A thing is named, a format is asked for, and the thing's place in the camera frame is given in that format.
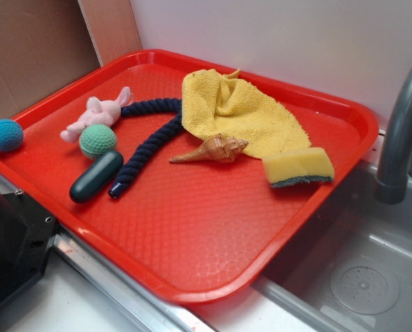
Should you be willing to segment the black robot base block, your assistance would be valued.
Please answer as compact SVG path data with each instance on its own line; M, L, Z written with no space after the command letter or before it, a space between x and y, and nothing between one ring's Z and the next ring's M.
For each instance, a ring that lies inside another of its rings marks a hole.
M27 193L0 193L0 308L44 276L57 228Z

